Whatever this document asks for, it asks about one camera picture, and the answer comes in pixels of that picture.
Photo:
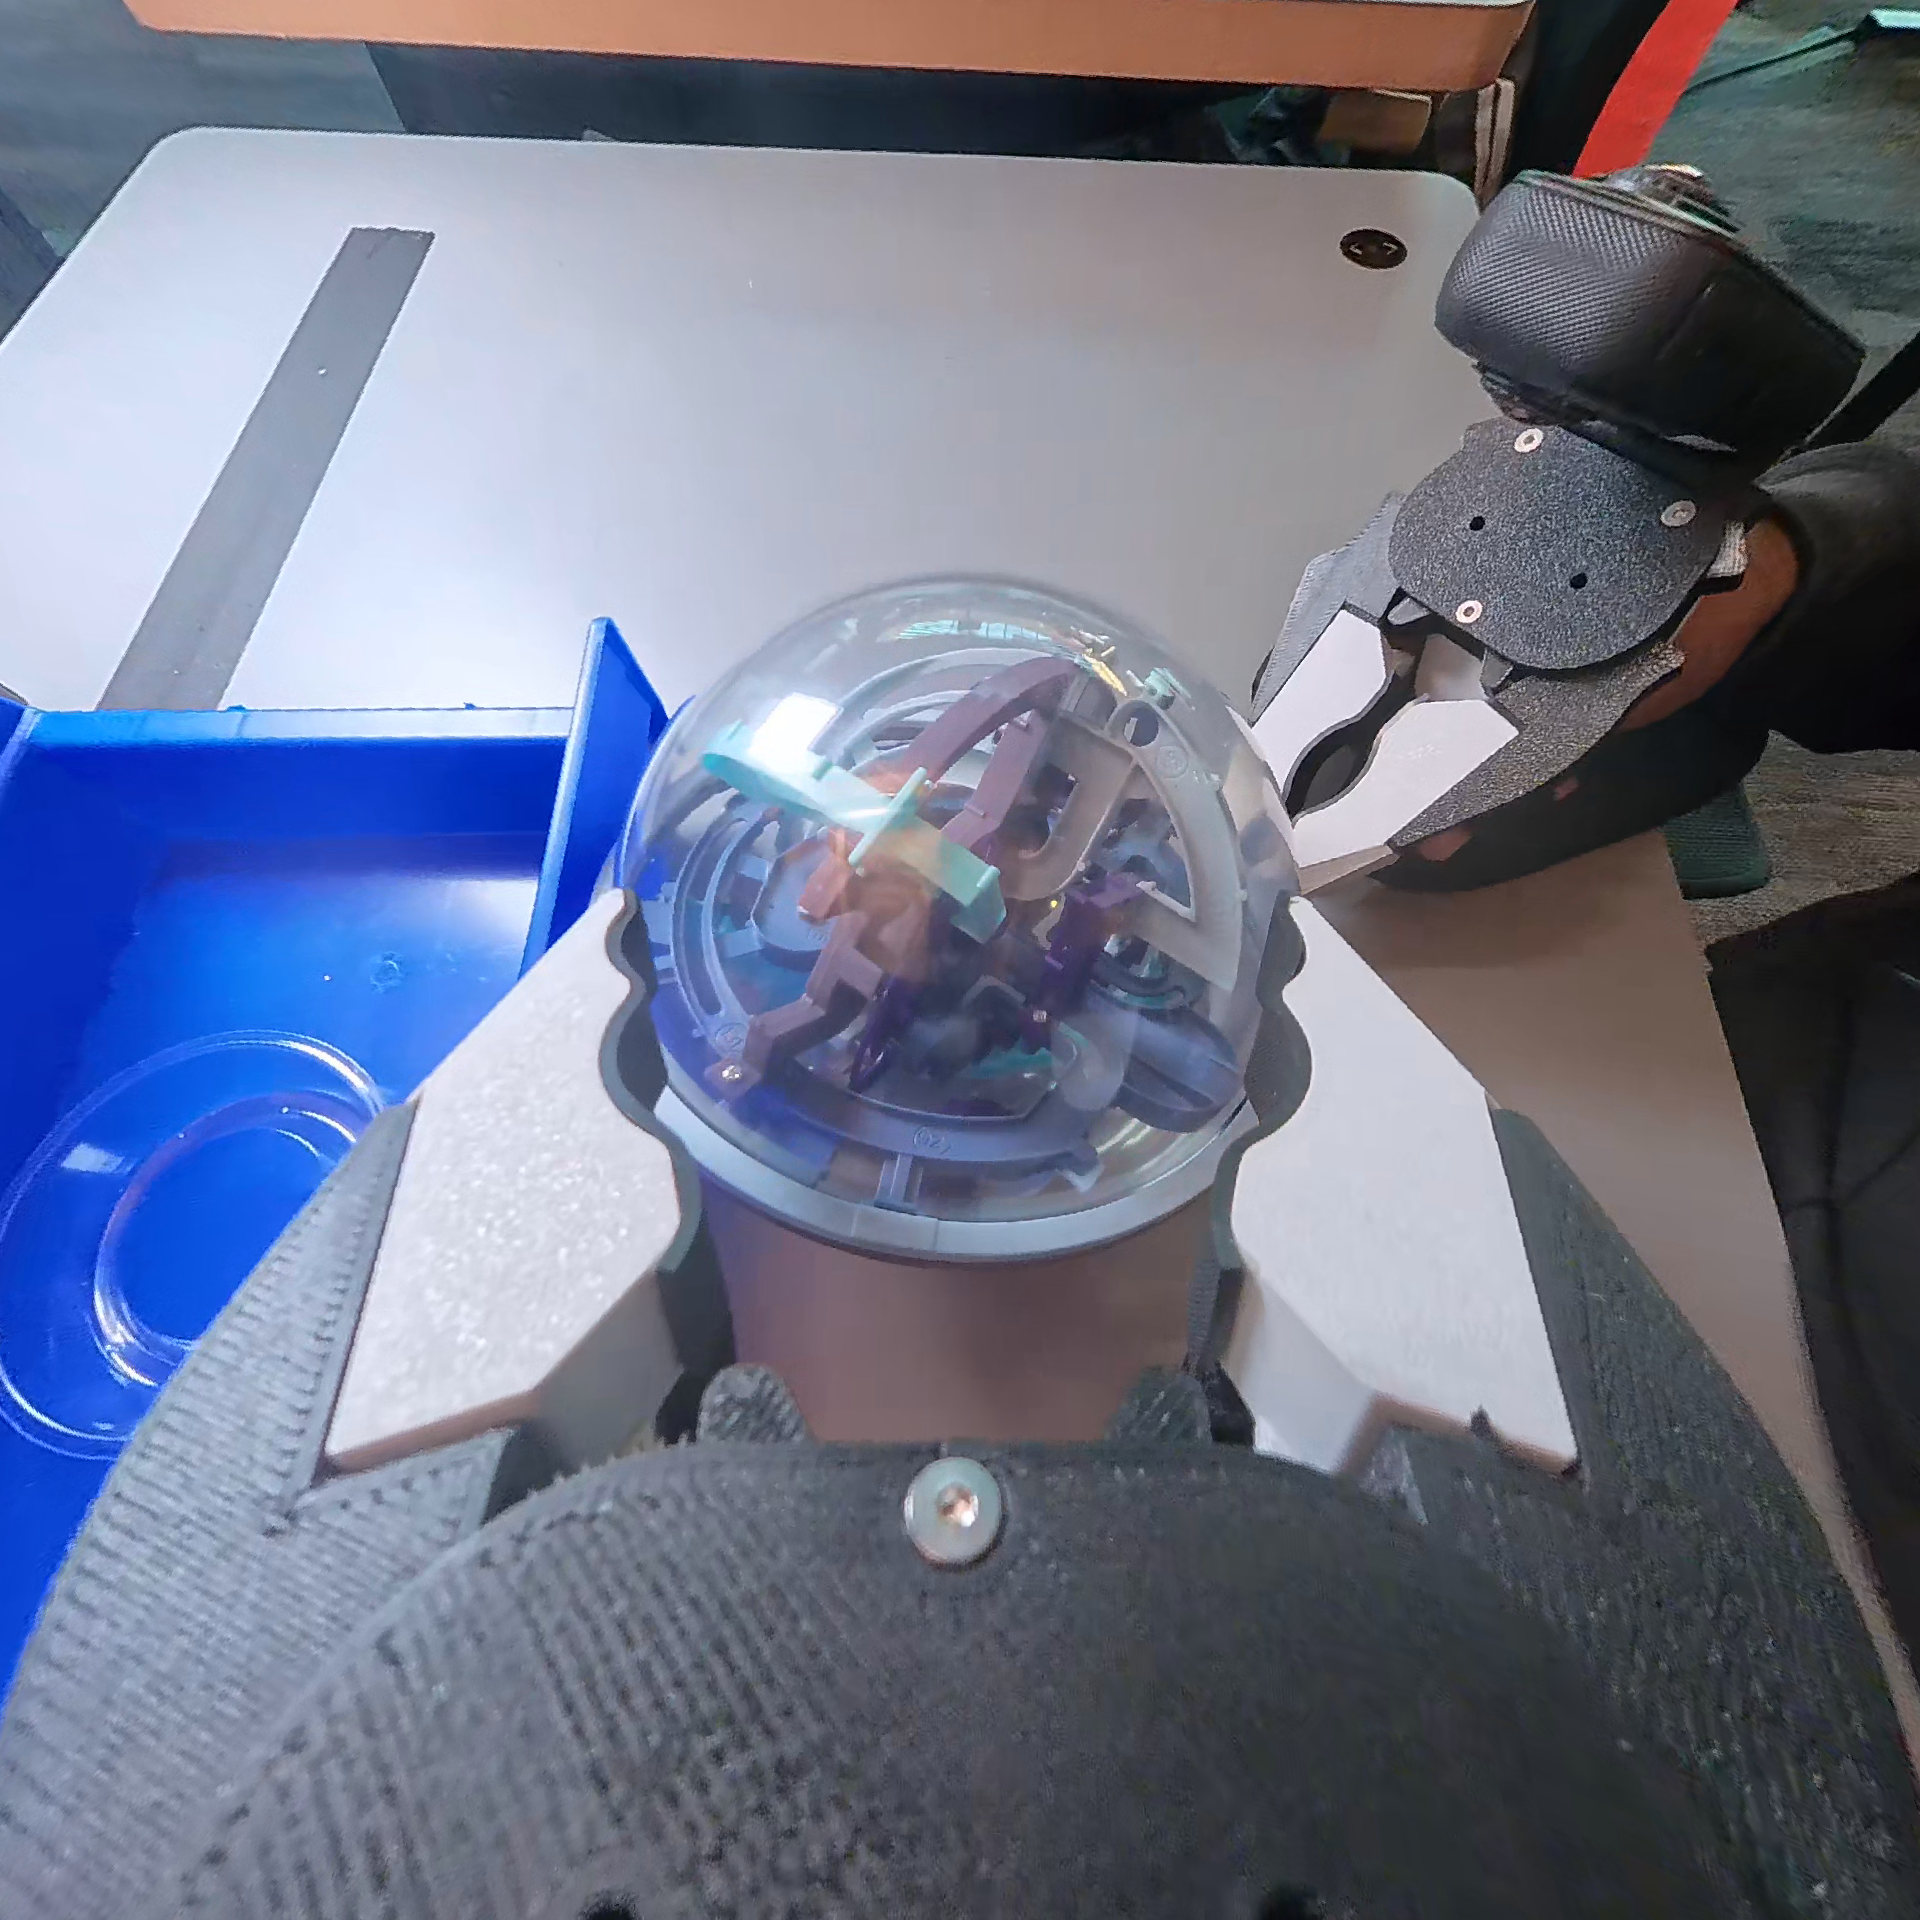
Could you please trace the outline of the person's right hand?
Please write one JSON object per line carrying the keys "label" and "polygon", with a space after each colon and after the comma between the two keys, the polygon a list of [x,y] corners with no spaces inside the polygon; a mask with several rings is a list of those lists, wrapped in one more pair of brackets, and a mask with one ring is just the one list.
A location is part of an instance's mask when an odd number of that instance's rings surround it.
{"label": "person's right hand", "polygon": [[1717,797],[1762,753],[1777,657],[1805,585],[1790,522],[1753,523],[1741,584],[1702,596],[1675,636],[1675,675],[1564,776],[1425,839],[1378,883],[1401,893],[1470,893],[1622,844]]}

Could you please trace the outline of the long pale desk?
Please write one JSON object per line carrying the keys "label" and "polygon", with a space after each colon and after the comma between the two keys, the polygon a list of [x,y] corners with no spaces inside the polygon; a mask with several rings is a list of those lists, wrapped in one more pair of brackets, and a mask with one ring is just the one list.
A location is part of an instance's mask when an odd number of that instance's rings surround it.
{"label": "long pale desk", "polygon": [[1092,81],[1460,92],[1524,2],[131,2],[156,33]]}

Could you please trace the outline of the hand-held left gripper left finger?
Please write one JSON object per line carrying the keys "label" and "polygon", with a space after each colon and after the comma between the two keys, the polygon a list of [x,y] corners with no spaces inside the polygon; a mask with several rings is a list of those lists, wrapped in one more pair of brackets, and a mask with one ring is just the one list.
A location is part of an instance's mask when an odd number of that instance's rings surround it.
{"label": "hand-held left gripper left finger", "polygon": [[335,1472],[530,1427],[564,1472],[707,1381],[700,1178],[652,952],[598,896],[421,1083],[327,1420]]}

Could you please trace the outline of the orange traffic cone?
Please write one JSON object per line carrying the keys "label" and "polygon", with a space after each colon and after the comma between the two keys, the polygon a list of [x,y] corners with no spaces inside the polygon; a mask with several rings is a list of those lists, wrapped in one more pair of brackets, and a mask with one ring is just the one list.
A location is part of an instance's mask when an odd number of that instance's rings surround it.
{"label": "orange traffic cone", "polygon": [[1570,173],[1597,178],[1643,162],[1737,10],[1739,2],[1662,2],[1622,60]]}

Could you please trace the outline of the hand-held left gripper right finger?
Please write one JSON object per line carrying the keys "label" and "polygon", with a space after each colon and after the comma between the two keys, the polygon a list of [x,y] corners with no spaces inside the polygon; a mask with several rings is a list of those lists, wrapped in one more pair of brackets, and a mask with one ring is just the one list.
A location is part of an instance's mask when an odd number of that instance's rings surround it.
{"label": "hand-held left gripper right finger", "polygon": [[1357,1475],[1393,1428],[1577,1463],[1567,1393],[1482,1081],[1306,901],[1252,972],[1217,1141],[1202,1365],[1259,1457]]}

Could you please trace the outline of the clear plastic ball stand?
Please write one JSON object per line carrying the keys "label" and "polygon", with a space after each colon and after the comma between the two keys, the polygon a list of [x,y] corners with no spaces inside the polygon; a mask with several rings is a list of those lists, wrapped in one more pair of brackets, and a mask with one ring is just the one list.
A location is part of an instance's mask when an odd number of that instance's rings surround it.
{"label": "clear plastic ball stand", "polygon": [[4,1187],[4,1427],[113,1457],[382,1114],[349,1055],[239,1028],[107,1077]]}

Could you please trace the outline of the clear plastic maze ball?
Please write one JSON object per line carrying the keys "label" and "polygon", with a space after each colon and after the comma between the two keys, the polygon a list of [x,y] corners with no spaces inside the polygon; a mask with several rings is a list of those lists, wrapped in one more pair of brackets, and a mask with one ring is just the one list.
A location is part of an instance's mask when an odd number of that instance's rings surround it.
{"label": "clear plastic maze ball", "polygon": [[1299,1101],[1279,783],[1205,673],[1022,584],[805,615],[653,745],[613,856],[659,1119],[796,1233],[1063,1257]]}

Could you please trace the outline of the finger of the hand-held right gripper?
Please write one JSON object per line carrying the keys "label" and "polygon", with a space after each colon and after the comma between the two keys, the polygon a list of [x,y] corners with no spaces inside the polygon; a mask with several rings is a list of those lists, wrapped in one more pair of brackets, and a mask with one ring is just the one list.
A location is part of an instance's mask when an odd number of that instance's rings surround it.
{"label": "finger of the hand-held right gripper", "polygon": [[1252,731],[1279,787],[1354,787],[1412,700],[1427,605],[1390,559],[1401,496],[1316,555],[1255,673]]}
{"label": "finger of the hand-held right gripper", "polygon": [[1433,834],[1516,784],[1554,780],[1638,700],[1638,665],[1530,675],[1454,637],[1425,637],[1412,700],[1354,787],[1279,787],[1303,896],[1382,867],[1404,832]]}

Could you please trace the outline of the blue plastic bin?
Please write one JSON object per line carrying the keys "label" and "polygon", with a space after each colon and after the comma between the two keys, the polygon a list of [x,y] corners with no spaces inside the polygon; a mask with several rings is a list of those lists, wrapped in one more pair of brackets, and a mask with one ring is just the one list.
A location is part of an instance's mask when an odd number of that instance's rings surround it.
{"label": "blue plastic bin", "polygon": [[[186,1040],[323,1040],[403,1105],[581,917],[665,725],[611,619],[569,708],[4,697],[2,1207],[74,1105]],[[2,1690],[122,1449],[2,1413]]]}

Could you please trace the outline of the black backpack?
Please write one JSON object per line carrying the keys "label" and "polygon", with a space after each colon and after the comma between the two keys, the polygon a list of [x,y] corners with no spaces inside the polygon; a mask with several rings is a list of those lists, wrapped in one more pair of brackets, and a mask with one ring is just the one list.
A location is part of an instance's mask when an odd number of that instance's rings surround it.
{"label": "black backpack", "polygon": [[1917,1595],[1917,879],[1709,952],[1814,1399],[1887,1609]]}

